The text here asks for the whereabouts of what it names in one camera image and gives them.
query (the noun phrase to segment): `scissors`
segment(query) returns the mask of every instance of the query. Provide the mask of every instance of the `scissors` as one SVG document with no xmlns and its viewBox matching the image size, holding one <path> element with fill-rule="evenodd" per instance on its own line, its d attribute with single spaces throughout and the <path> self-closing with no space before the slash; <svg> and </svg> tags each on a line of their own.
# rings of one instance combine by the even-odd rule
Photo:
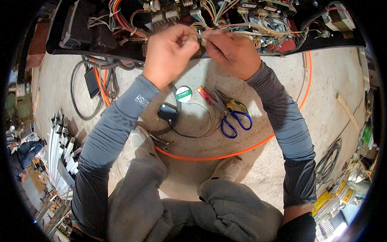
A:
<svg viewBox="0 0 387 242">
<path fill-rule="evenodd" d="M 210 100 L 215 105 L 215 107 L 217 107 L 224 115 L 224 118 L 222 119 L 221 128 L 222 128 L 223 134 L 227 138 L 235 139 L 238 136 L 238 132 L 236 131 L 236 129 L 227 121 L 227 118 L 229 116 L 235 118 L 238 121 L 239 125 L 244 130 L 250 130 L 251 129 L 251 127 L 253 126 L 253 120 L 251 119 L 251 117 L 250 117 L 250 115 L 248 113 L 244 113 L 244 112 L 240 112 L 240 111 L 235 111 L 235 110 L 232 110 L 232 108 L 230 108 L 230 107 L 227 108 L 226 106 L 230 106 L 229 103 L 230 103 L 231 99 L 228 98 L 228 101 L 225 101 L 223 98 L 225 98 L 226 96 L 222 92 L 220 92 L 219 90 L 215 89 L 215 91 L 213 92 L 213 95 L 214 95 L 216 100 L 213 100 L 212 98 L 210 98 Z M 250 127 L 246 128 L 242 124 L 240 118 L 237 116 L 238 114 L 239 115 L 243 115 L 243 116 L 247 117 L 250 120 Z M 226 132 L 224 130 L 224 124 L 225 123 L 234 131 L 235 135 L 231 136 L 231 135 L 226 134 Z"/>
</svg>

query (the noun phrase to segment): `hand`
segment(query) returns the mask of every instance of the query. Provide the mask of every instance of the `hand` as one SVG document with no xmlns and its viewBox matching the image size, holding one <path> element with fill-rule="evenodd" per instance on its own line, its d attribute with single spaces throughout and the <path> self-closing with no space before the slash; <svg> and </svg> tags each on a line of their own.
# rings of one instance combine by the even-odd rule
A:
<svg viewBox="0 0 387 242">
<path fill-rule="evenodd" d="M 247 81 L 261 67 L 250 38 L 223 29 L 204 31 L 201 37 L 206 40 L 208 56 L 233 76 Z"/>
<path fill-rule="evenodd" d="M 172 26 L 149 38 L 142 75 L 161 90 L 183 72 L 198 49 L 195 30 L 182 24 Z"/>
</svg>

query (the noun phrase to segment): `jeans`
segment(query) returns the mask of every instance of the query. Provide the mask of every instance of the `jeans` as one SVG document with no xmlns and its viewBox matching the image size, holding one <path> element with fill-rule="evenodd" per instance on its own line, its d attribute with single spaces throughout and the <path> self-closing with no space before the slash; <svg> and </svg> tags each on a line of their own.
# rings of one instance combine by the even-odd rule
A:
<svg viewBox="0 0 387 242">
<path fill-rule="evenodd" d="M 41 141 L 29 141 L 20 145 L 18 153 L 23 169 L 28 167 L 32 159 L 42 150 L 42 148 L 43 144 Z"/>
<path fill-rule="evenodd" d="M 108 241 L 164 241 L 199 226 L 234 241 L 273 241 L 282 213 L 246 185 L 216 179 L 198 194 L 205 202 L 160 199 L 165 166 L 153 156 L 131 160 L 108 198 Z"/>
</svg>

